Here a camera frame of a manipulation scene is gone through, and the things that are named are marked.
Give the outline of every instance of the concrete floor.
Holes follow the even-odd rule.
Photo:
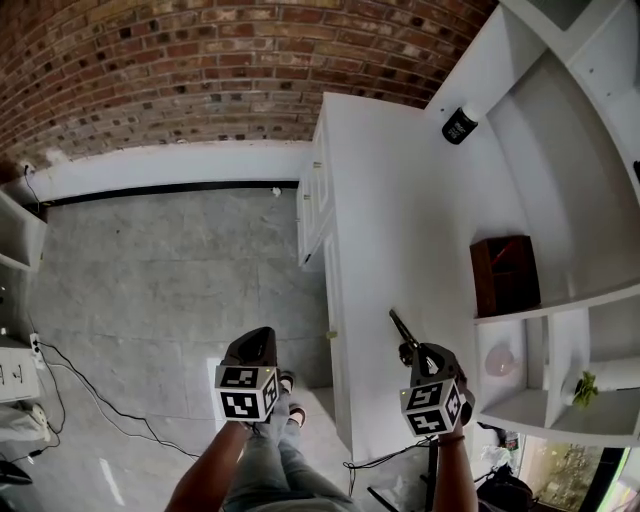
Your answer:
[[[48,213],[44,260],[25,299],[43,342],[57,346],[116,407],[145,416],[161,438],[198,454],[221,426],[207,360],[221,358],[246,331],[270,325],[280,367],[303,384],[294,393],[310,413],[303,451],[347,488],[342,461],[349,454],[331,419],[324,275],[296,265],[294,191],[279,198],[264,189],[117,198]],[[50,350],[45,355],[60,362]],[[30,512],[163,510],[192,460],[126,437],[75,376],[53,371],[67,409],[62,444],[35,465],[21,462],[35,485],[9,496]],[[39,373],[39,402],[58,427],[51,376]],[[127,432],[149,436],[138,422],[105,412]],[[3,452],[11,458],[35,447],[41,443],[13,443]]]

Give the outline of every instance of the fiducial marker cube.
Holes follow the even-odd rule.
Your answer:
[[[416,437],[453,432],[462,409],[454,379],[403,389],[400,405]]]
[[[276,367],[216,368],[215,394],[225,420],[266,421],[279,393]]]

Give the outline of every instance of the foot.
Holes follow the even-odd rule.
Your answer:
[[[307,411],[300,405],[292,405],[289,407],[289,420],[295,421],[302,428],[307,421]]]
[[[293,391],[293,386],[295,384],[295,377],[291,372],[280,372],[280,385],[284,388],[284,390],[291,394]]]

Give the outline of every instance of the leg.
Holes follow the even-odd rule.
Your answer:
[[[225,501],[226,511],[244,511],[278,501],[290,492],[278,451],[288,418],[289,394],[281,389],[269,423],[256,424],[247,441]]]
[[[300,427],[290,420],[284,428],[278,448],[291,489],[339,501],[342,506],[353,504],[351,498],[307,465],[304,455],[298,450],[299,441]]]

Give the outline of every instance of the small plant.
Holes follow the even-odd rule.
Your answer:
[[[598,388],[594,386],[596,376],[593,373],[582,372],[582,378],[576,386],[576,393],[573,397],[573,405],[581,409],[586,409],[591,399],[598,394]]]

